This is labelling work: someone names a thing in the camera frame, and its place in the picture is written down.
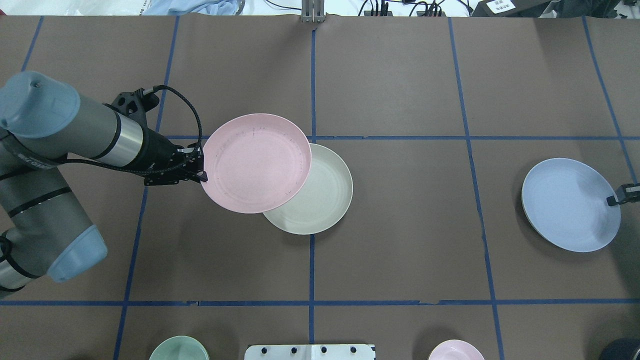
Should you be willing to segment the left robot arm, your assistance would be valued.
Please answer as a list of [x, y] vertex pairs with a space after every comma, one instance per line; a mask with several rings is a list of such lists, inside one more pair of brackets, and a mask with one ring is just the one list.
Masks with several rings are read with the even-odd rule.
[[151, 129], [147, 112], [166, 84], [121, 92], [111, 103], [84, 96], [38, 71], [1, 88], [1, 207], [13, 227], [1, 233], [1, 297], [49, 276], [63, 283], [102, 262], [108, 247], [59, 168], [84, 164], [142, 177], [146, 186], [205, 183], [202, 123], [182, 146]]

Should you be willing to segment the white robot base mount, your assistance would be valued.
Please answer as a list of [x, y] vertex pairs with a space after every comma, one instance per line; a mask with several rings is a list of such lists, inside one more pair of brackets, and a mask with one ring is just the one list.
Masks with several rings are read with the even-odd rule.
[[264, 344], [251, 345], [245, 360], [375, 360], [372, 344]]

